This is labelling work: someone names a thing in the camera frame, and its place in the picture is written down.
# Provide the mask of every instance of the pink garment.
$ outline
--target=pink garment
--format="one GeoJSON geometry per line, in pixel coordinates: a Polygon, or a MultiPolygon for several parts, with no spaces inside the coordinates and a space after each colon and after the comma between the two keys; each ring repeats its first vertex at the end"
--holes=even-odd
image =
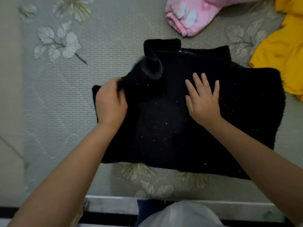
{"type": "Polygon", "coordinates": [[[165,7],[168,23],[183,37],[200,32],[220,10],[204,0],[168,0],[165,7]]]}
{"type": "Polygon", "coordinates": [[[238,4],[238,3],[246,3],[246,2],[254,2],[258,0],[205,0],[217,7],[225,7],[233,4],[238,4]]]}

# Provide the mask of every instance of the yellow fabric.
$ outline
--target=yellow fabric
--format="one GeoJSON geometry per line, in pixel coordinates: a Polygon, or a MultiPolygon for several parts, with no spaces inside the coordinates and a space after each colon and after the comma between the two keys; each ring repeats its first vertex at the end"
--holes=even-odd
{"type": "Polygon", "coordinates": [[[303,0],[275,0],[275,8],[287,13],[282,29],[258,46],[249,65],[278,69],[284,90],[303,102],[303,0]]]}

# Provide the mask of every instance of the black fabric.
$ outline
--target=black fabric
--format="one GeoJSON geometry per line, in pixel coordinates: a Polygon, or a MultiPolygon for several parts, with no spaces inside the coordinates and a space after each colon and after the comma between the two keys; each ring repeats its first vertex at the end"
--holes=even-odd
{"type": "MultiPolygon", "coordinates": [[[[241,67],[230,61],[228,47],[179,52],[178,46],[161,49],[162,40],[148,40],[144,48],[149,43],[157,49],[154,52],[163,66],[163,77],[148,80],[148,84],[132,80],[124,85],[127,115],[102,162],[144,163],[249,179],[232,155],[189,116],[184,82],[194,83],[193,72],[206,73],[213,90],[219,80],[222,117],[273,149],[285,107],[280,73],[271,68],[241,67]]],[[[94,102],[99,88],[93,87],[94,102]]]]}

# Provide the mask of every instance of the textured gray surface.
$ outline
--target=textured gray surface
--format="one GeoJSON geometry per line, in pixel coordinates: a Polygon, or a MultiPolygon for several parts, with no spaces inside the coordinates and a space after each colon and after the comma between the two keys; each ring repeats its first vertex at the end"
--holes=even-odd
{"type": "MultiPolygon", "coordinates": [[[[21,25],[29,192],[96,125],[91,87],[112,77],[126,75],[143,55],[144,40],[180,38],[165,20],[165,4],[166,0],[95,0],[91,5],[92,17],[79,23],[70,16],[57,19],[51,11],[52,0],[35,0],[38,13],[34,22],[21,25]],[[33,50],[36,45],[41,45],[37,29],[51,27],[56,33],[58,26],[69,19],[72,20],[71,31],[77,34],[82,46],[78,54],[88,66],[77,57],[65,59],[60,56],[55,67],[46,55],[34,60],[33,50]]],[[[183,39],[182,46],[208,49],[231,44],[225,35],[227,26],[241,25],[246,29],[249,23],[263,17],[261,29],[271,34],[279,28],[282,18],[272,19],[268,15],[267,10],[252,16],[245,8],[231,7],[199,35],[183,39]]],[[[242,65],[248,60],[249,56],[245,57],[242,65]]],[[[287,95],[275,150],[303,168],[302,112],[303,104],[287,95]]],[[[141,176],[129,181],[121,176],[121,167],[121,164],[101,164],[89,194],[134,196],[142,189],[141,176]]],[[[244,179],[210,175],[209,186],[204,189],[193,189],[188,182],[177,179],[175,171],[166,169],[158,169],[152,179],[142,179],[153,183],[155,190],[160,185],[173,185],[173,197],[177,198],[268,201],[254,183],[244,179]]]]}

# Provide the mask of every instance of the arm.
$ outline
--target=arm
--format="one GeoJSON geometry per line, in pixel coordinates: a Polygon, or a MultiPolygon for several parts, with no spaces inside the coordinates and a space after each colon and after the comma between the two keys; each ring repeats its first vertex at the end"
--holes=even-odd
{"type": "Polygon", "coordinates": [[[296,225],[303,222],[303,170],[259,141],[248,136],[220,115],[219,81],[214,93],[205,74],[193,75],[197,91],[186,80],[190,96],[186,103],[191,117],[207,129],[237,160],[259,189],[296,225]]]}
{"type": "Polygon", "coordinates": [[[36,188],[9,227],[70,225],[126,115],[127,103],[124,91],[117,93],[118,81],[110,80],[97,93],[98,125],[36,188]]]}

